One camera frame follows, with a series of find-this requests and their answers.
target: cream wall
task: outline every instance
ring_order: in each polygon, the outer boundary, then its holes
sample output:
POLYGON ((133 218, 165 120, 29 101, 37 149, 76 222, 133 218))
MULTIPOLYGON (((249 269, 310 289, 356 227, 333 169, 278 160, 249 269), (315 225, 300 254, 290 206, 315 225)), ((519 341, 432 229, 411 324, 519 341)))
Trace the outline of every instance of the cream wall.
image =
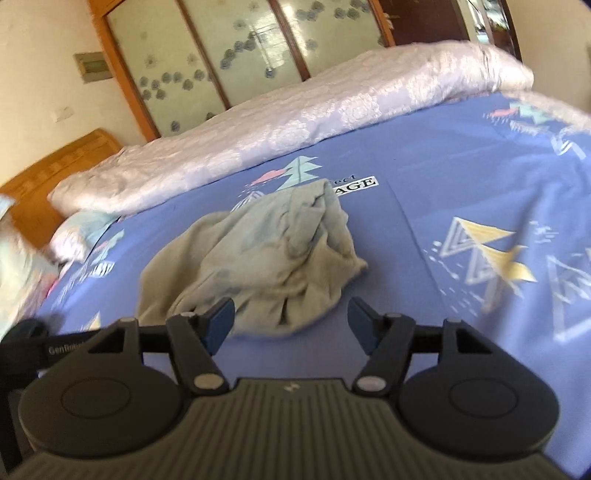
POLYGON ((86 0, 0 0, 0 184, 98 127, 145 142, 115 79, 82 82, 72 55, 99 50, 86 0))
POLYGON ((582 0, 507 0, 534 90, 591 112, 591 9, 582 0))

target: blanket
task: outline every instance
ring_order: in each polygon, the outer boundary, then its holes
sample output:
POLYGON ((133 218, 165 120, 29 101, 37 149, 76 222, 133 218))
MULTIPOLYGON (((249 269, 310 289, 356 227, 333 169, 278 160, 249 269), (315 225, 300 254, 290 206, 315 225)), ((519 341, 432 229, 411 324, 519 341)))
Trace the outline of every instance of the blanket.
POLYGON ((451 99, 527 90, 531 71, 495 47, 413 44, 361 54, 236 105, 177 137, 125 147, 50 194, 64 216, 128 215, 319 141, 451 99))

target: wooden door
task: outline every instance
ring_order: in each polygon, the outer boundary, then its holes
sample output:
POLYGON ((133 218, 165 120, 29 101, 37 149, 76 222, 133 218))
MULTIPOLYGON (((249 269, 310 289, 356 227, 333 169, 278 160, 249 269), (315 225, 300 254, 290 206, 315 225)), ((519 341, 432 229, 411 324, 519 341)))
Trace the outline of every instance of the wooden door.
POLYGON ((457 0, 380 0, 396 45, 468 40, 457 0))

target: metal screw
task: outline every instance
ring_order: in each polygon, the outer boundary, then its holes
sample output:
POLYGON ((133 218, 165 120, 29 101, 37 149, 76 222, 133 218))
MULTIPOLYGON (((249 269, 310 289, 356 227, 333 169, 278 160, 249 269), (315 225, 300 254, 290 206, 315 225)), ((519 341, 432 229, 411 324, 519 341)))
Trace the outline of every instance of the metal screw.
POLYGON ((386 388, 386 381, 382 377, 361 377, 357 386, 366 392, 379 392, 386 388))
POLYGON ((223 385, 223 378, 216 374, 201 374, 195 377, 193 383, 201 390, 217 390, 223 385))

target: wooden wardrobe frame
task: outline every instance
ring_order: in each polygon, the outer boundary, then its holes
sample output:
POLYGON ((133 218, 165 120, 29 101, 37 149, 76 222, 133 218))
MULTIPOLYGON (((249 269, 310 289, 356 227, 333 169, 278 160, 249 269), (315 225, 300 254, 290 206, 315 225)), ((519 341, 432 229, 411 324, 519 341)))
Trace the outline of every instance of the wooden wardrobe frame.
MULTIPOLYGON (((117 79, 121 90, 123 91, 123 95, 127 100, 129 107, 131 108, 132 113, 139 125, 140 130, 144 134, 145 139, 150 142, 155 140, 156 138, 160 137, 160 133, 156 128, 154 121, 148 109, 144 105, 139 90, 135 85, 135 82, 123 60, 123 55, 119 51, 117 43, 115 42, 115 37, 111 28, 109 26, 109 21, 107 19, 107 15, 113 11, 119 4, 125 2, 126 0, 88 0, 90 5, 90 11, 92 13, 92 22, 95 26, 96 32, 99 36, 100 43, 102 44, 103 50, 105 52, 105 56, 107 62, 111 67, 111 73, 117 79)), ((209 57, 203 47, 203 43, 199 37, 199 33, 191 21, 189 12, 187 7, 184 4, 184 0, 174 0, 185 20, 189 33, 193 37, 193 41, 201 54, 205 66, 208 70, 208 73, 211 75, 213 80, 213 84, 224 104, 226 109, 229 109, 232 105, 228 101, 228 97, 223 90, 222 84, 219 81, 219 78, 213 68, 209 57)), ((387 47, 394 46, 394 38, 392 36, 392 32, 388 27, 388 22, 386 20, 386 16, 384 15, 384 11, 382 10, 381 5, 379 4, 378 0, 368 0, 371 6, 372 12, 376 21, 378 23, 378 27, 382 36, 384 38, 385 45, 387 47)), ((293 36, 289 28, 289 24, 287 19, 283 14, 283 10, 281 9, 278 0, 268 0, 269 5, 275 16, 277 17, 277 23, 281 28, 281 32, 283 36, 287 40, 287 44, 291 51, 291 55, 294 58, 295 65, 297 66, 298 72, 300 73, 300 77, 302 81, 306 81, 310 78, 310 72, 308 71, 308 67, 306 66, 306 62, 304 61, 304 57, 301 54, 301 51, 296 43, 296 40, 293 36)))

